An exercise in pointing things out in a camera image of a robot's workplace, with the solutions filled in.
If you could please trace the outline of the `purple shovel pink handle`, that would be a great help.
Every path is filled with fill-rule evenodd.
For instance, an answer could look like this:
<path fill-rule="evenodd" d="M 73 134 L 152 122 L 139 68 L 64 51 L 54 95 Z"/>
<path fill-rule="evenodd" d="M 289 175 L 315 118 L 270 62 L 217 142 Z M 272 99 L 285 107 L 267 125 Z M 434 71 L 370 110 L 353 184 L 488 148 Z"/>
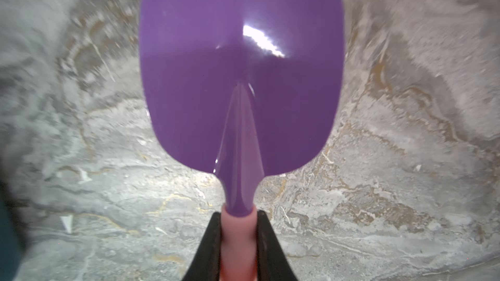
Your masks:
<path fill-rule="evenodd" d="M 256 189 L 333 127 L 342 0 L 141 0 L 139 60 L 162 148 L 223 186 L 220 280 L 257 280 Z"/>

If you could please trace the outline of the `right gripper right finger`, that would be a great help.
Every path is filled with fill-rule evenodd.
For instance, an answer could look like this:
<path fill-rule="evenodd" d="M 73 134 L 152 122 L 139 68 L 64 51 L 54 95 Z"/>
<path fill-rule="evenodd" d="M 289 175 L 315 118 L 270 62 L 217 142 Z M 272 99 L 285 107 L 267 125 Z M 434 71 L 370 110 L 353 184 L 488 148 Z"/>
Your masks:
<path fill-rule="evenodd" d="M 298 281 L 263 210 L 257 212 L 257 280 Z"/>

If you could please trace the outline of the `teal plastic storage box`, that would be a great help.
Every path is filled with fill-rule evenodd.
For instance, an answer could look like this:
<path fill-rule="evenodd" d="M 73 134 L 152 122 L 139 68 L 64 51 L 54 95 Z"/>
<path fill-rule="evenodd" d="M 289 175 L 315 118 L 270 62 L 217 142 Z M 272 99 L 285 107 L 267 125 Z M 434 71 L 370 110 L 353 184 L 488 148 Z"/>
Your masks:
<path fill-rule="evenodd" d="M 17 222 L 7 191 L 1 185 L 1 281 L 14 280 L 21 266 L 23 241 Z"/>

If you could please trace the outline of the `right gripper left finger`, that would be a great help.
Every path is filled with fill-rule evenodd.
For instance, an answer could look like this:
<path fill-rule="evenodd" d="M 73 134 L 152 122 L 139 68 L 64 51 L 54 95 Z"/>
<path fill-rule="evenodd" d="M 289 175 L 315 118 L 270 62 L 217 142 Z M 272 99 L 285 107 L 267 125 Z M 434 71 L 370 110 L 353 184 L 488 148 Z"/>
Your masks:
<path fill-rule="evenodd" d="M 215 212 L 182 281 L 219 281 L 221 213 Z"/>

